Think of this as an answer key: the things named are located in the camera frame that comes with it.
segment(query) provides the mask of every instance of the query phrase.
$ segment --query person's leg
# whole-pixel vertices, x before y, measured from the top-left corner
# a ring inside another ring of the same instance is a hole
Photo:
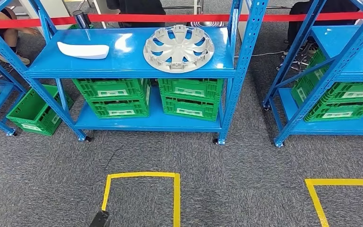
[[[17,19],[17,16],[16,16],[15,12],[13,12],[9,8],[4,8],[2,10],[2,13],[4,13],[6,16],[8,16],[9,18],[11,18],[13,20],[16,20]],[[14,52],[17,52],[17,49],[16,49],[16,46],[17,46],[17,38],[18,38],[18,31],[16,29],[8,28],[3,33],[3,40],[5,40],[5,42],[8,44],[8,46]]]
[[[16,14],[9,8],[4,8],[2,11],[6,16],[8,16],[11,19],[17,19]],[[0,29],[0,36],[2,39],[6,42],[6,44],[13,50],[14,53],[17,54],[17,39],[18,39],[18,31],[13,28],[2,28]],[[20,58],[20,60],[28,65],[30,64],[30,60],[27,58],[24,58],[17,54],[17,56]],[[8,62],[1,54],[0,54],[0,60],[4,62]]]
[[[307,2],[297,2],[293,5],[293,7],[290,10],[290,15],[300,15],[300,14],[307,14],[308,10],[310,9],[312,4],[312,0]],[[290,50],[290,46],[293,44],[295,37],[298,34],[298,31],[300,30],[300,27],[303,23],[299,21],[291,21],[289,22],[289,28],[287,30],[287,47],[285,51],[283,52],[284,55],[287,55],[287,53]]]

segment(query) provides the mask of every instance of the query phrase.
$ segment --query shelf upright post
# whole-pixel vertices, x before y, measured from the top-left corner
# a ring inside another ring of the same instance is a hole
[[[236,37],[237,37],[237,25],[239,24],[239,17],[242,12],[242,1],[245,0],[233,0],[232,7],[230,8],[229,23],[227,25],[227,33],[230,48],[232,53],[235,52],[236,48]]]
[[[56,33],[56,27],[53,24],[51,18],[46,12],[40,0],[29,0],[31,6],[34,8],[36,14],[39,16],[41,21],[41,26],[43,28],[43,35],[45,38],[45,42],[48,43],[53,35]],[[62,108],[65,112],[69,112],[69,108],[66,104],[65,93],[63,92],[63,85],[60,78],[55,78],[56,86],[58,87],[60,101],[62,103]]]
[[[56,33],[56,27],[51,18],[46,12],[40,0],[29,0],[31,6],[34,8],[36,14],[40,17],[41,26],[43,27],[44,37],[48,42]]]
[[[46,101],[46,103],[56,112],[56,114],[74,131],[78,136],[79,141],[85,141],[86,135],[82,130],[75,127],[75,123],[70,114],[62,109],[62,107],[56,102],[43,85],[37,80],[30,78],[26,71],[27,67],[17,57],[17,55],[6,45],[5,41],[0,37],[0,54],[7,59],[13,68],[23,77],[23,79],[30,84],[30,86],[40,95],[40,97]]]
[[[285,57],[282,66],[280,67],[279,72],[277,73],[264,101],[262,101],[262,107],[266,109],[270,109],[270,99],[275,97],[277,93],[277,84],[283,81],[288,73],[290,67],[293,64],[293,61],[300,50],[300,47],[307,40],[307,37],[310,35],[311,27],[314,25],[315,20],[317,19],[320,11],[323,8],[326,0],[314,0],[310,9],[308,10],[307,16],[305,17],[300,30],[297,33],[297,36],[294,39],[294,42],[291,44],[289,53]]]
[[[219,133],[218,144],[225,144],[227,132],[232,122],[233,114],[236,109],[239,94],[242,89],[245,75],[247,73],[248,64],[250,63],[252,51],[258,38],[259,29],[265,15],[268,0],[249,0],[251,7],[249,9],[250,14],[246,25],[246,31],[244,39],[242,41],[242,47],[240,49],[239,60],[237,62],[236,73],[233,81],[228,86],[231,86],[230,97],[225,104],[225,116],[222,122],[222,131]]]

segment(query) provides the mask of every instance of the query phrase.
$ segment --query black object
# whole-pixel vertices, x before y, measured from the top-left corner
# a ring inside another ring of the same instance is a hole
[[[109,9],[118,9],[120,14],[166,15],[160,0],[106,0]],[[119,27],[165,27],[164,22],[118,22]]]
[[[106,211],[99,211],[91,222],[90,227],[109,227],[111,219]]]
[[[297,2],[290,10],[290,15],[307,14],[313,0],[306,2]],[[357,12],[360,9],[354,5],[351,0],[327,0],[321,13],[343,13],[343,12]],[[332,26],[332,25],[353,25],[355,20],[329,20],[329,21],[315,21],[314,25],[319,26]],[[301,21],[289,22],[289,29],[287,32],[287,40],[290,45],[293,44],[295,37],[303,23]]]
[[[91,142],[93,140],[93,138],[91,138],[91,137],[89,137],[89,136],[86,136],[86,138],[85,138],[85,142]]]
[[[78,26],[82,29],[89,29],[90,28],[90,18],[88,18],[88,14],[84,13],[81,10],[76,10],[73,12],[74,19],[76,19],[76,22]]]

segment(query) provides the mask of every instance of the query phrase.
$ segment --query red retractable belt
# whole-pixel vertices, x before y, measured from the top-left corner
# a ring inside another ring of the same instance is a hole
[[[192,22],[192,21],[228,21],[228,14],[199,14],[199,15],[137,15],[137,14],[89,14],[91,22]],[[264,16],[264,22],[288,22],[303,21],[305,14],[302,15],[285,15],[285,14],[267,14]],[[247,21],[248,15],[240,15],[239,21]],[[321,13],[317,20],[357,20],[363,19],[363,12],[353,13]],[[55,17],[52,18],[55,25],[71,25],[76,21],[73,17]],[[0,20],[0,28],[13,27],[37,27],[41,26],[39,19],[18,19],[18,20]]]

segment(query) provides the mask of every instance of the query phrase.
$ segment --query yellow floor tape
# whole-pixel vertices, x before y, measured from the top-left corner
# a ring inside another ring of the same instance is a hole
[[[363,179],[305,179],[305,184],[307,185],[308,192],[310,193],[322,227],[329,227],[328,220],[323,212],[322,205],[320,204],[314,186],[363,186]]]
[[[111,188],[111,180],[115,178],[123,177],[172,177],[173,178],[173,227],[180,226],[180,174],[166,173],[166,172],[133,172],[133,173],[119,173],[109,174],[106,177],[106,186],[104,192],[104,200],[102,202],[102,210],[106,210],[106,204],[108,203],[109,191]]]

